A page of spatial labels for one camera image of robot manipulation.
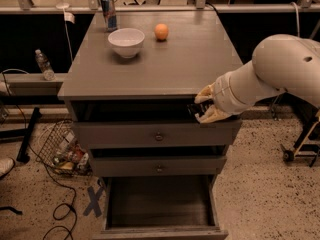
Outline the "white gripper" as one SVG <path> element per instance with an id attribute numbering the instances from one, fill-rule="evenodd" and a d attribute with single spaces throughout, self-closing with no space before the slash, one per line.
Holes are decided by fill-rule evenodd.
<path id="1" fill-rule="evenodd" d="M 214 101 L 214 105 L 202 107 L 200 113 L 195 114 L 195 118 L 201 124 L 213 123 L 224 120 L 231 115 L 241 114 L 243 111 L 253 106 L 253 103 L 240 101 L 231 88 L 231 73 L 227 72 L 218 77 L 213 84 L 204 87 L 194 98 L 196 104 Z"/>

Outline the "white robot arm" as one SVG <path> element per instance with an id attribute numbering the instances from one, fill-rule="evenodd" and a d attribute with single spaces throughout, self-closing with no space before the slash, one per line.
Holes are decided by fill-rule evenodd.
<path id="1" fill-rule="evenodd" d="M 195 117 L 202 124 L 224 120 L 285 92 L 320 106 L 319 42 L 287 34 L 265 38 L 249 62 L 219 76 L 197 94 L 197 104 L 208 100 L 213 104 Z"/>

